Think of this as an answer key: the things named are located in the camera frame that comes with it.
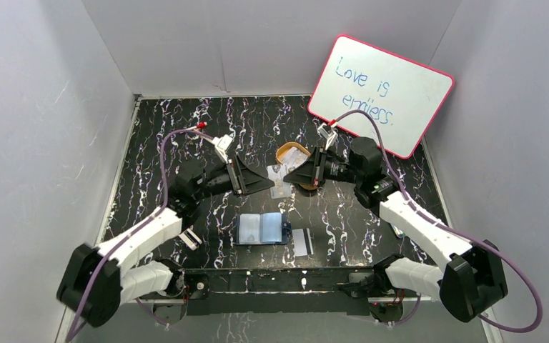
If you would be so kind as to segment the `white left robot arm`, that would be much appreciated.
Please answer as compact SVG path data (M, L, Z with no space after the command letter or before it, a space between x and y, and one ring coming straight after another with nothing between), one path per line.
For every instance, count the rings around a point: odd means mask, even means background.
M187 161L169 181L167 196L147 218L113 239L71 254L56 298L78 312L87 324L100 327L118 308L153 292L177 297L184 291L182 270L166 259L143 266L138 262L166 241L179 237L191 250L202 239L191 226L204 199L231 192L250 195L275 183L235 156L206 171L200 161Z

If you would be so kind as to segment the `white magnetic stripe card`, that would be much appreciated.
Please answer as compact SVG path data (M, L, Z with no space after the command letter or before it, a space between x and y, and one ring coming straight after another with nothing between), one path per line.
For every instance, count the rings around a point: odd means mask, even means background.
M293 229L292 241L296 257L307 257L314 254L310 229Z

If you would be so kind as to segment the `silver credit card stack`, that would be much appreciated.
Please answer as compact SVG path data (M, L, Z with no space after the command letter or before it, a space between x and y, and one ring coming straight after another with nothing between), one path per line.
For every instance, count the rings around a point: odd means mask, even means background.
M287 171L291 172L305 163L308 157L309 154L304 153L296 146L292 146L281 156L281 164L285 165Z

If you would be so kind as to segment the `blue leather card holder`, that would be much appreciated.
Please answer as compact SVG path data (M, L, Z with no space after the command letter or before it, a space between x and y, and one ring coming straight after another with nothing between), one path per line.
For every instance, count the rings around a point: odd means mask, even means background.
M261 238L259 244L251 245L286 245L291 236L292 227L287 221L287 215L280 212L269 212L261 215ZM240 244L238 240L239 216L236 221L236 233L234 234L234 243Z

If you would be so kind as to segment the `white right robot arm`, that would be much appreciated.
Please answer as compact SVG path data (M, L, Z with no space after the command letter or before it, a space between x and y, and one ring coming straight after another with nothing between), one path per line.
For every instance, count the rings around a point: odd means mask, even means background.
M352 141L348 158L317 147L308 159L284 177L297 185L320 186L327 180L354 184L361 205L382 221L400 229L433 260L414 262L401 254L386 257L373 267L361 285L384 296L409 289L440 300L461 322L469 322L508 295L501 259L495 246L483 247L439 228L438 218L404 198L399 182L384 166L374 139Z

